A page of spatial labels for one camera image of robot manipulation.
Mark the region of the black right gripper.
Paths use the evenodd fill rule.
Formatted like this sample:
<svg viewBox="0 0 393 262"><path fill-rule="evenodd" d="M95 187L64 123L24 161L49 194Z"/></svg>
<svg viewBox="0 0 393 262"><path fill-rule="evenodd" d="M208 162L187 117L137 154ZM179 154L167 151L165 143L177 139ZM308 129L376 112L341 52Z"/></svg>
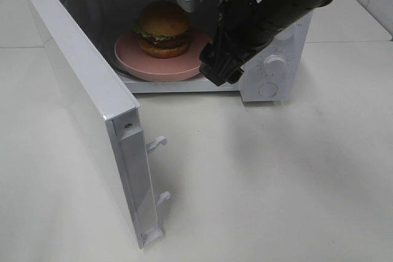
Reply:
<svg viewBox="0 0 393 262"><path fill-rule="evenodd" d="M203 0L176 0L191 13ZM244 60L295 21L295 0L218 0L222 19L200 53L200 72L216 86L237 83Z"/></svg>

